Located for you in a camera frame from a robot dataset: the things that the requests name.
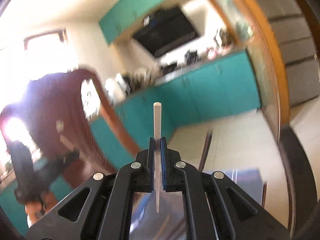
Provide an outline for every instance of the person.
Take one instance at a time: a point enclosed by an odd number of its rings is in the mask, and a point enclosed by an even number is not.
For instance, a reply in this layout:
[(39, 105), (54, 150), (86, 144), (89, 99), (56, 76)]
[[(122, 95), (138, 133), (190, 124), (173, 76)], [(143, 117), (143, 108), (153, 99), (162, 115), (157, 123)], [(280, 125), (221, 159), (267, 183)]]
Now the person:
[(31, 201), (25, 206), (29, 228), (42, 217), (42, 211), (47, 214), (58, 203), (57, 198), (50, 191), (44, 192), (42, 196), (43, 205), (39, 201)]

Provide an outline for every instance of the teal kitchen cabinet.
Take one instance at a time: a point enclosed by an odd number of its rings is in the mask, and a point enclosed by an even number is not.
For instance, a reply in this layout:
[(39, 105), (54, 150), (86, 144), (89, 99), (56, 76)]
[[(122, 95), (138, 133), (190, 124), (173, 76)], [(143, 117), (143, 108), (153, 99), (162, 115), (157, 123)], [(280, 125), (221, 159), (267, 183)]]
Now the teal kitchen cabinet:
[(245, 51), (220, 60), (218, 73), (232, 115), (261, 107), (256, 78)]
[(15, 180), (9, 186), (7, 186), (2, 193), (0, 193), (0, 206), (12, 225), (21, 235), (25, 236), (29, 227), (27, 224), (25, 206), (18, 203), (14, 195), (14, 190), (17, 187), (18, 183)]
[(108, 43), (162, 1), (164, 0), (119, 0), (100, 20), (102, 32)]
[(171, 106), (167, 105), (161, 98), (157, 87), (151, 87), (141, 93), (141, 98), (144, 104), (143, 118), (147, 121), (147, 131), (149, 137), (153, 137), (153, 104), (160, 102), (162, 104), (161, 114), (161, 136), (165, 136), (167, 140), (172, 136), (174, 132), (174, 125), (169, 115)]
[(231, 115), (226, 89), (216, 68), (216, 62), (210, 63), (185, 77), (184, 83), (199, 109), (201, 121)]
[(134, 161), (101, 116), (90, 123), (90, 130), (102, 153), (115, 168), (120, 169)]
[(199, 110), (186, 89), (184, 76), (157, 88), (174, 128), (200, 122)]
[(148, 149), (149, 136), (148, 120), (145, 118), (145, 104), (140, 94), (132, 95), (126, 101), (115, 107), (127, 132), (141, 149)]

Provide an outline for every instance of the range hood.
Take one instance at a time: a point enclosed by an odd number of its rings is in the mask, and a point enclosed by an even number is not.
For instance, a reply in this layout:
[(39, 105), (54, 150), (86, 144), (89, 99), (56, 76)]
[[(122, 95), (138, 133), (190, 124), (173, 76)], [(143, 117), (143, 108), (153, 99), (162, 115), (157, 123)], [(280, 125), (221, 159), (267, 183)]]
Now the range hood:
[(199, 38), (179, 7), (157, 11), (145, 18), (145, 24), (132, 37), (156, 58)]

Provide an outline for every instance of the white stick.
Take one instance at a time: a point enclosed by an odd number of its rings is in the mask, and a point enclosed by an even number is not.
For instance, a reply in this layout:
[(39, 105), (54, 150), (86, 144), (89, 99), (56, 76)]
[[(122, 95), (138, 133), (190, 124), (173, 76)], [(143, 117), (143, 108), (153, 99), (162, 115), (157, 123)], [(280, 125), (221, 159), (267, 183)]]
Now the white stick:
[(161, 139), (161, 103), (153, 104), (153, 127), (154, 138), (156, 141), (155, 149), (155, 190), (156, 190), (156, 211), (159, 213), (160, 200), (160, 180), (161, 180), (161, 156), (160, 156), (160, 139)]

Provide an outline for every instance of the tiled floor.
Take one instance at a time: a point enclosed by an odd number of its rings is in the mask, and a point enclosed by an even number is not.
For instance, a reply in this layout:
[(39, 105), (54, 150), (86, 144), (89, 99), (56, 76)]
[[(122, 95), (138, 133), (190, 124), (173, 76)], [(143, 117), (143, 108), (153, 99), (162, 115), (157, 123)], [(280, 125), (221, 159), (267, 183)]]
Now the tiled floor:
[(320, 98), (292, 108), (290, 117), (290, 125), (308, 156), (320, 198)]
[(221, 118), (179, 128), (168, 147), (198, 167), (208, 129), (213, 129), (204, 172), (259, 168), (267, 182), (265, 209), (283, 225), (288, 225), (287, 183), (272, 133), (260, 111)]

